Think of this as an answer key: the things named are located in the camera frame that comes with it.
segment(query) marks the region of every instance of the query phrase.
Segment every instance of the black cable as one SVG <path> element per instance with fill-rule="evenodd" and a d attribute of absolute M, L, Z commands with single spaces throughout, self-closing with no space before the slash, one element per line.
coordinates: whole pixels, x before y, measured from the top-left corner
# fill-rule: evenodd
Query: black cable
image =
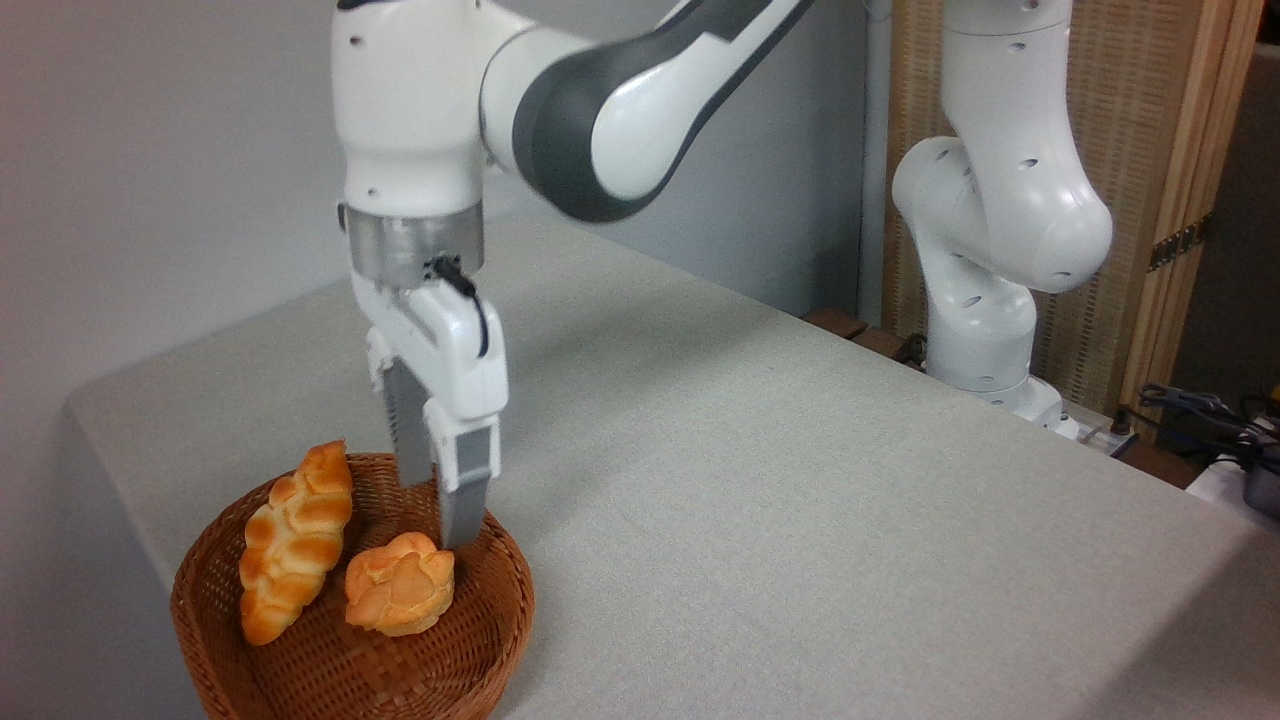
<path fill-rule="evenodd" d="M 480 304 L 480 296 L 476 293 L 476 283 L 471 282 L 462 274 L 457 258 L 445 258 L 444 255 L 440 255 L 431 261 L 431 270 L 440 275 L 440 279 L 449 283 L 453 290 L 458 291 L 458 295 L 470 299 L 471 302 L 475 304 L 476 314 L 480 315 L 479 357 L 484 357 L 489 354 L 489 322 L 484 316 L 484 306 Z"/>
<path fill-rule="evenodd" d="M 1254 442 L 1248 442 L 1248 441 L 1242 441 L 1235 445 L 1226 445 L 1211 439 L 1189 436 L 1179 430 L 1175 430 L 1164 423 L 1153 420 L 1126 405 L 1121 405 L 1120 409 L 1125 411 L 1130 418 L 1140 420 L 1156 428 L 1157 430 L 1169 433 L 1170 436 L 1174 436 L 1184 442 L 1206 447 L 1208 450 L 1217 452 L 1219 455 L 1226 455 L 1229 457 L 1233 457 L 1236 460 L 1236 464 L 1239 464 L 1240 468 L 1244 468 L 1244 462 L 1249 462 L 1251 468 L 1254 465 L 1261 465 L 1270 473 L 1280 474 L 1280 462 L 1276 462 L 1274 459 L 1267 457 L 1265 446 L 1262 445 L 1256 445 Z M 1256 436 L 1248 433 L 1245 433 L 1245 436 L 1253 438 L 1254 441 L 1257 439 Z"/>

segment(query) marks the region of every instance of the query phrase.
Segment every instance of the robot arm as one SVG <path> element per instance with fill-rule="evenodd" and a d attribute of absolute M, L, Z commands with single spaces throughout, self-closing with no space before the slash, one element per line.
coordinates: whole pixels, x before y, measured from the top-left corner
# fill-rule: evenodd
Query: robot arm
<path fill-rule="evenodd" d="M 500 319 L 466 277 L 484 264 L 485 155 L 571 217 L 631 215 L 810 3 L 685 0 L 593 46 L 481 0 L 339 1 L 352 287 L 401 478 L 436 466 L 444 547 L 481 528 L 508 400 Z"/>
<path fill-rule="evenodd" d="M 648 35 L 588 47 L 535 28 L 494 56 L 484 137 L 567 215 L 626 218 L 662 192 L 721 102 L 812 0 L 689 0 Z"/>
<path fill-rule="evenodd" d="M 1029 375 L 1028 288 L 1087 282 L 1112 236 L 1068 119 L 1070 18 L 1070 0 L 947 0 L 942 106 L 959 137 L 918 143 L 893 177 L 924 272 L 928 373 L 1068 436 L 1057 391 Z"/>

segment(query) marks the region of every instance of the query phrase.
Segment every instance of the bread roll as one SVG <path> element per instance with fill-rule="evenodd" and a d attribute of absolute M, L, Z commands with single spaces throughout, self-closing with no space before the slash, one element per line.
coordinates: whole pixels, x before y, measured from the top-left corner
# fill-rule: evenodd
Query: bread roll
<path fill-rule="evenodd" d="M 347 565 L 347 623 L 397 637 L 421 633 L 453 602 L 453 552 L 404 533 Z"/>
<path fill-rule="evenodd" d="M 342 555 L 351 487 L 346 443 L 320 445 L 271 486 L 268 503 L 250 518 L 239 575 L 241 626 L 251 644 L 280 637 L 320 594 Z"/>

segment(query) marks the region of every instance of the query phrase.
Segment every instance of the white wall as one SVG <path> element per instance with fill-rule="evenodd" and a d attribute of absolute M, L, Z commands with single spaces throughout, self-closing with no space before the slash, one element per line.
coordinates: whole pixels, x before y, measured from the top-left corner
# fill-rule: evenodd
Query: white wall
<path fill-rule="evenodd" d="M 600 40 L 667 10 L 664 0 L 509 6 Z M 59 413 L 78 384 L 342 275 L 329 13 L 312 0 L 0 3 L 3 717 L 143 716 L 189 702 L 146 692 L 143 678 L 116 705 L 101 697 L 104 678 L 136 675 L 148 659 L 173 671 L 172 657 L 155 657 L 172 650 L 172 630 L 160 591 L 138 580 L 120 509 L 81 487 L 87 470 L 59 461 L 78 442 Z M 861 32 L 859 4 L 818 0 L 707 126 L 668 192 L 598 232 L 787 311 L 851 306 Z M 538 206 L 509 179 L 486 201 Z M 102 571 L 69 577 L 79 556 L 69 523 L 119 546 L 133 596 L 128 583 L 97 594 Z M 127 609 L 114 624 L 77 606 L 108 602 Z M 109 625 L 160 639 L 70 650 L 77 633 Z M 100 682 L 50 685 L 50 667 Z"/>

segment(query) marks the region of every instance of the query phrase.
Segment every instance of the wicker basket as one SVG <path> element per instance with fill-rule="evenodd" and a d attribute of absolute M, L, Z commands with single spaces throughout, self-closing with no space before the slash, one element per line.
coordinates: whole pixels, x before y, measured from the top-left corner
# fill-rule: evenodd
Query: wicker basket
<path fill-rule="evenodd" d="M 456 551 L 453 605 L 431 629 L 389 638 L 348 625 L 343 571 L 353 555 L 399 533 L 439 536 L 435 484 L 401 488 L 392 455 L 349 455 L 355 512 L 320 597 L 274 642 L 252 647 L 239 625 L 244 523 L 271 480 L 214 520 L 187 552 L 170 610 L 210 717 L 486 717 L 529 643 L 534 587 L 516 542 L 492 515 Z"/>

